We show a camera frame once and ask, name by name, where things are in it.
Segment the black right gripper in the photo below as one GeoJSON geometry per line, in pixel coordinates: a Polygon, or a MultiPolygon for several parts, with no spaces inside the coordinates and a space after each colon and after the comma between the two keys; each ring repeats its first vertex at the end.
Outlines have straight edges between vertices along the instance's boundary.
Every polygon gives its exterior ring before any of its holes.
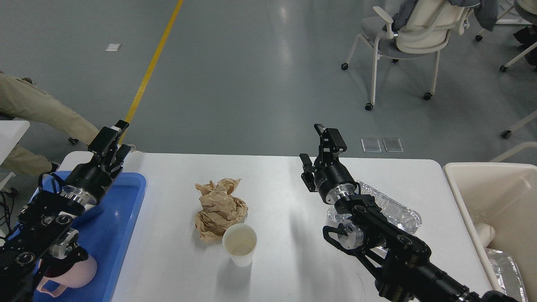
{"type": "Polygon", "coordinates": [[[320,137],[319,155],[314,164],[310,156],[300,154],[303,173],[301,179],[310,192],[319,192],[324,203],[329,205],[357,205],[357,182],[341,162],[338,155],[347,150],[347,145],[337,128],[325,128],[314,124],[320,137]]]}

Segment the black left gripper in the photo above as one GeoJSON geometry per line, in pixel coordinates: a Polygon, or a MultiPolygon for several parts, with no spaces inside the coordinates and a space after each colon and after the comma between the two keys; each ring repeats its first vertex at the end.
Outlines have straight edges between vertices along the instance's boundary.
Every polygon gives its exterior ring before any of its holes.
{"type": "Polygon", "coordinates": [[[101,202],[115,179],[123,170],[123,163],[132,147],[121,144],[129,122],[118,120],[111,128],[102,128],[88,146],[91,160],[81,163],[67,176],[62,195],[83,206],[101,202]]]}

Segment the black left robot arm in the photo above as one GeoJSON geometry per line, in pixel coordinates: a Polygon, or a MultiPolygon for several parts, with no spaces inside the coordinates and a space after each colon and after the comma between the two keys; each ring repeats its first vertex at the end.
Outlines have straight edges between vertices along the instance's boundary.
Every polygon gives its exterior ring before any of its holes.
{"type": "Polygon", "coordinates": [[[38,192],[18,216],[18,225],[1,247],[2,302],[30,302],[45,273],[88,260],[71,227],[86,205],[98,205],[123,170],[131,147],[119,145],[129,127],[119,120],[102,128],[88,146],[93,156],[75,166],[66,179],[53,172],[39,176],[38,192]]]}

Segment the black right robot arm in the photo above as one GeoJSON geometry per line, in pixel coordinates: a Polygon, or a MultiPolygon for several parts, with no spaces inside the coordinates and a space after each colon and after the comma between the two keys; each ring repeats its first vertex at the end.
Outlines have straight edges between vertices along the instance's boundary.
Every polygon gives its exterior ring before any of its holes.
{"type": "Polygon", "coordinates": [[[347,150],[338,129],[315,124],[320,136],[315,162],[300,154],[301,178],[324,203],[334,205],[338,214],[349,214],[354,226],[324,226],[326,242],[356,257],[375,279],[380,297],[392,302],[513,302],[514,298],[490,290],[483,296],[450,277],[430,262],[431,249],[418,237],[391,224],[372,195],[361,193],[359,184],[338,155],[347,150]]]}

